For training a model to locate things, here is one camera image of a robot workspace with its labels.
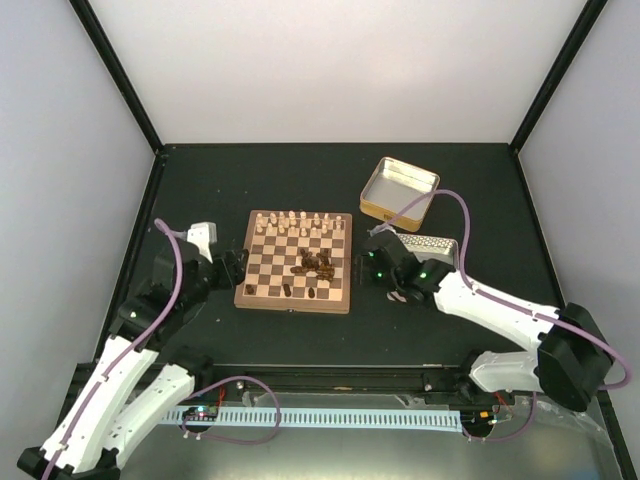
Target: open tin box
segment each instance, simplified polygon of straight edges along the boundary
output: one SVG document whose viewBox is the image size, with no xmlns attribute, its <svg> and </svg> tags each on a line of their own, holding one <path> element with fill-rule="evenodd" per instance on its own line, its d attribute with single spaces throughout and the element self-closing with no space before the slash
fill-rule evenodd
<svg viewBox="0 0 640 480">
<path fill-rule="evenodd" d="M 433 172 L 384 157 L 360 194 L 360 210 L 386 222 L 418 196 L 438 188 L 439 182 L 440 177 Z M 417 232 L 432 198 L 414 205 L 395 222 L 395 226 Z"/>
</svg>

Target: white wall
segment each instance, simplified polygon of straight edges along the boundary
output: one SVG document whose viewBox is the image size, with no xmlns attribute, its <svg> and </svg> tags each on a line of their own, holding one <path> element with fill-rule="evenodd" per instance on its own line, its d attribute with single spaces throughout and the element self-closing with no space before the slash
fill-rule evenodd
<svg viewBox="0 0 640 480">
<path fill-rule="evenodd" d="M 68 1 L 0 20 L 0 476 L 90 361 L 153 155 Z"/>
<path fill-rule="evenodd" d="M 165 142 L 508 142 L 585 0 L 93 0 Z"/>
<path fill-rule="evenodd" d="M 640 369 L 640 3 L 609 2 L 522 153 L 565 297 Z M 640 470 L 640 381 L 612 392 Z"/>
</svg>

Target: black tabletop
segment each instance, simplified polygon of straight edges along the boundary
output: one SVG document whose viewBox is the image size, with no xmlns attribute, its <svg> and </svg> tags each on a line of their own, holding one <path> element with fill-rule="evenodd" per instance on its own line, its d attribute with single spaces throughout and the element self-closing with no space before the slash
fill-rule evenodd
<svg viewBox="0 0 640 480">
<path fill-rule="evenodd" d="M 471 210 L 469 275 L 510 294 L 554 304 L 545 261 L 517 159 L 502 144 L 273 144 L 169 147 L 153 214 L 135 259 L 134 288 L 149 275 L 173 229 L 216 222 L 223 248 L 242 247 L 253 209 L 349 212 L 353 253 L 380 223 L 359 210 L 359 195 L 383 156 L 436 172 L 441 188 L 461 194 Z M 434 199 L 418 233 L 461 240 L 462 212 Z M 353 283 L 348 315 L 235 308 L 233 291 L 213 292 L 200 314 L 167 348 L 207 352 L 217 364 L 455 365 L 473 349 L 517 347 L 461 318 L 392 303 L 383 290 Z"/>
</svg>

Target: circuit board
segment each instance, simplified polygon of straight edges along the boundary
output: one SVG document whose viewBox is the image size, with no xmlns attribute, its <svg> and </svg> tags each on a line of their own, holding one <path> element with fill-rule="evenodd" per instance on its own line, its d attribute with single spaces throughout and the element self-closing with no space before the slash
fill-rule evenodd
<svg viewBox="0 0 640 480">
<path fill-rule="evenodd" d="M 348 313 L 351 232 L 346 213 L 253 210 L 244 244 L 247 274 L 236 287 L 236 307 Z M 325 258 L 328 279 L 303 268 L 305 257 Z"/>
</svg>

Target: perforated metal rail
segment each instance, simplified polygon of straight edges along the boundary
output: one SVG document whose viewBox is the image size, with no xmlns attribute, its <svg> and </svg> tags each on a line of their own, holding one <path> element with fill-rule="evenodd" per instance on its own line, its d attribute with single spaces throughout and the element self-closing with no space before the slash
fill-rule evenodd
<svg viewBox="0 0 640 480">
<path fill-rule="evenodd" d="M 181 425 L 186 409 L 171 409 L 160 425 Z M 462 431 L 459 412 L 440 410 L 282 408 L 281 414 L 281 427 Z M 275 408 L 222 407 L 215 420 L 190 420 L 187 425 L 271 427 L 275 421 Z"/>
</svg>

